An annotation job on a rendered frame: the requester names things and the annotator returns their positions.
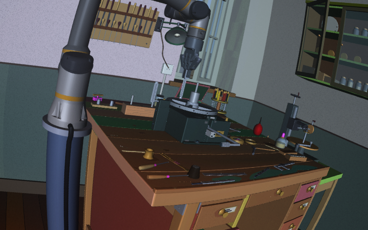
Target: baseboard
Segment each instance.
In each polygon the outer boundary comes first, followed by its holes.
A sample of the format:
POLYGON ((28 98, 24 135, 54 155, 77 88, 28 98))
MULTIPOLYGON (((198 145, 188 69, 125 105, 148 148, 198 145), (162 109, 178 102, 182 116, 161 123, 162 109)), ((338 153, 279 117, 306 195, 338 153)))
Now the baseboard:
MULTIPOLYGON (((0 191, 46 195, 46 182, 23 181, 0 178, 0 191)), ((84 197, 84 185, 79 188, 79 197, 84 197)))

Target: red bulb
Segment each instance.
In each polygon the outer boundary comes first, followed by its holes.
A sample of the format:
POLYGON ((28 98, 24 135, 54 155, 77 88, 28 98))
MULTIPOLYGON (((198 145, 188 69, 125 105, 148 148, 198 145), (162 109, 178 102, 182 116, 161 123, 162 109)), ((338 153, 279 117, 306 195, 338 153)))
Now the red bulb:
POLYGON ((261 125, 261 121, 262 121, 262 118, 259 121, 259 123, 257 125, 255 125, 254 128, 253 128, 253 133, 257 136, 259 136, 262 133, 262 130, 263 130, 263 127, 261 125))

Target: workbench leg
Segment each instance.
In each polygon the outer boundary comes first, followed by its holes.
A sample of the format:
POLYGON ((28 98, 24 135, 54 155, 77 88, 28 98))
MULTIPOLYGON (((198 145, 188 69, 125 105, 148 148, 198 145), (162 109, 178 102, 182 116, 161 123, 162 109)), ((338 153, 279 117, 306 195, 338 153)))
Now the workbench leg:
POLYGON ((312 218, 311 222, 309 223, 309 225, 307 227, 307 230, 314 230, 314 228, 317 226, 317 223, 320 220, 320 218, 322 216, 322 213, 323 213, 324 209, 327 206, 328 201, 330 200, 332 192, 335 189, 336 183, 337 183, 337 180, 334 180, 331 188, 326 189, 324 191, 322 200, 320 201, 320 204, 318 205, 317 210, 314 213, 313 218, 312 218))
POLYGON ((97 140, 98 137, 92 130, 87 152, 86 182, 84 186, 83 230, 89 230, 88 227, 91 224, 92 187, 97 140))
POLYGON ((172 217, 170 230, 190 230, 192 226, 194 216, 196 215, 199 203, 188 204, 185 208, 183 215, 177 210, 174 211, 172 217))

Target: wooden floor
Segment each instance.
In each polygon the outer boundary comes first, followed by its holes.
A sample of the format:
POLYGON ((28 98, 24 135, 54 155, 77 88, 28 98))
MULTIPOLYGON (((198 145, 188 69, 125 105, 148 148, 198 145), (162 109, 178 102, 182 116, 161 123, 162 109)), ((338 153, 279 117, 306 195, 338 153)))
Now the wooden floor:
MULTIPOLYGON (((79 199, 79 230, 83 225, 79 199)), ((46 195, 0 192, 0 230, 47 230, 46 195)))

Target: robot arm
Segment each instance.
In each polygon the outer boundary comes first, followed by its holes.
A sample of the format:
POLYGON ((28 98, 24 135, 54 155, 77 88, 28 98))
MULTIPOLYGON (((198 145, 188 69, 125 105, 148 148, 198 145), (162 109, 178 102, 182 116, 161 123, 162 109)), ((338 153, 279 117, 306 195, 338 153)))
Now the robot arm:
POLYGON ((180 55, 180 62, 184 69, 183 78, 190 76, 190 70, 194 70, 200 64, 199 52, 203 48, 203 40, 211 14, 208 5, 196 0, 155 0, 167 4, 165 17, 181 22, 189 23, 187 38, 185 39, 184 54, 180 55))

